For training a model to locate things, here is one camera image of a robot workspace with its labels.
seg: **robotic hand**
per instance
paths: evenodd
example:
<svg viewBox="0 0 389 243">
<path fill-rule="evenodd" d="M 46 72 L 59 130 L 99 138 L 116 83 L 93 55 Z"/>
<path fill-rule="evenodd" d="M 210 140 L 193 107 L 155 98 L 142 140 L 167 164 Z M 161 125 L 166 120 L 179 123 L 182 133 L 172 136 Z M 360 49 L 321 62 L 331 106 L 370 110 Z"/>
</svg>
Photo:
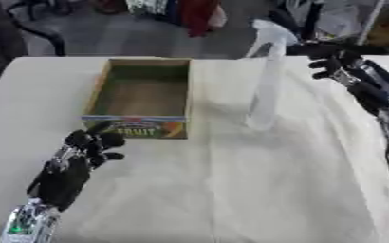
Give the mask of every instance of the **robotic hand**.
<svg viewBox="0 0 389 243">
<path fill-rule="evenodd" d="M 29 185 L 28 203 L 10 214 L 0 243 L 51 241 L 60 213 L 75 201 L 90 179 L 90 172 L 108 160 L 123 159 L 123 154 L 104 152 L 124 145 L 123 135 L 102 133 L 110 125 L 102 122 L 87 131 L 77 130 L 65 139 L 64 146 Z"/>
<path fill-rule="evenodd" d="M 387 138 L 389 164 L 389 72 L 380 65 L 335 44 L 324 44 L 311 52 L 309 67 L 324 68 L 314 79 L 330 78 L 344 85 L 359 104 L 375 116 Z"/>
</svg>

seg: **cardboard box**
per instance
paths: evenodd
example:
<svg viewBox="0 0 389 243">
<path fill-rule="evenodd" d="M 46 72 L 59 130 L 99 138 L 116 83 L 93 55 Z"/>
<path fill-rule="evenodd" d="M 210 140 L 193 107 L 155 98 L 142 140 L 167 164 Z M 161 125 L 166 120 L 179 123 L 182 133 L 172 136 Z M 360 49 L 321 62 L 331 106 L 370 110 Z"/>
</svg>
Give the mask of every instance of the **cardboard box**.
<svg viewBox="0 0 389 243">
<path fill-rule="evenodd" d="M 187 139 L 189 80 L 188 59 L 111 59 L 83 122 L 114 121 L 127 138 Z"/>
</svg>

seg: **black chair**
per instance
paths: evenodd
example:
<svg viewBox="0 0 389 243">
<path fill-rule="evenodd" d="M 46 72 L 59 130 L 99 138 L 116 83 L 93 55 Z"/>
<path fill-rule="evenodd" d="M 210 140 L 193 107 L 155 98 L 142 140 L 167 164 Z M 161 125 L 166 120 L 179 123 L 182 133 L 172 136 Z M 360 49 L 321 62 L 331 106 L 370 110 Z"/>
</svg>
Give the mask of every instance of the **black chair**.
<svg viewBox="0 0 389 243">
<path fill-rule="evenodd" d="M 11 19 L 12 23 L 18 27 L 19 29 L 34 34 L 40 38 L 48 40 L 54 47 L 54 53 L 56 56 L 63 57 L 66 55 L 65 51 L 65 41 L 64 38 L 57 32 L 46 29 L 46 28 L 40 28 L 40 27 L 35 27 L 32 24 L 29 23 L 24 23 L 22 24 L 20 21 L 18 21 L 12 11 L 16 8 L 21 7 L 21 5 L 18 4 L 13 4 L 10 7 L 6 9 L 6 13 Z"/>
<path fill-rule="evenodd" d="M 68 15 L 73 11 L 73 8 L 68 0 L 54 0 L 53 4 L 49 0 L 19 0 L 8 7 L 8 10 L 17 8 L 27 8 L 27 15 L 30 21 L 35 20 L 34 7 L 43 4 L 51 12 L 57 15 Z"/>
</svg>

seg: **gray floor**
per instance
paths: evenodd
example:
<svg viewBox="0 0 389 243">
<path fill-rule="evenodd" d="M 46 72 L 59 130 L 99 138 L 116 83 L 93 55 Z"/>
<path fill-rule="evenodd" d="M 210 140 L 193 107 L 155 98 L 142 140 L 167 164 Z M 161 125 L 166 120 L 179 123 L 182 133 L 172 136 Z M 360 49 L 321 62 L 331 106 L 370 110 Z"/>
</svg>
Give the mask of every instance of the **gray floor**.
<svg viewBox="0 0 389 243">
<path fill-rule="evenodd" d="M 3 0 L 5 4 L 14 0 Z M 254 18 L 264 18 L 269 0 L 222 0 L 228 14 L 227 25 L 206 37 L 189 38 L 187 30 L 152 19 L 123 13 L 105 16 L 96 13 L 85 0 L 74 3 L 75 11 L 65 17 L 52 15 L 40 6 L 36 25 L 60 32 L 69 56 L 163 56 L 193 58 L 240 58 L 255 37 L 250 27 Z M 25 21 L 26 15 L 18 13 Z M 44 40 L 26 36 L 30 54 L 52 55 Z"/>
</svg>

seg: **white tablecloth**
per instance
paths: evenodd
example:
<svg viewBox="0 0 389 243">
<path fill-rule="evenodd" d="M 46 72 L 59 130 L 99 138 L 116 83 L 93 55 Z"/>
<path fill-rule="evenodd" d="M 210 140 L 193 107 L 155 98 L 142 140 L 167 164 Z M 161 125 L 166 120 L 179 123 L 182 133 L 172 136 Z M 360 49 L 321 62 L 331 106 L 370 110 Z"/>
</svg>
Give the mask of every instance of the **white tablecloth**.
<svg viewBox="0 0 389 243">
<path fill-rule="evenodd" d="M 389 57 L 374 57 L 389 69 Z M 106 58 L 22 58 L 0 80 L 0 231 L 80 115 Z M 375 120 L 287 58 L 277 120 L 243 124 L 261 60 L 193 61 L 188 140 L 129 140 L 63 214 L 61 243 L 389 242 Z"/>
</svg>

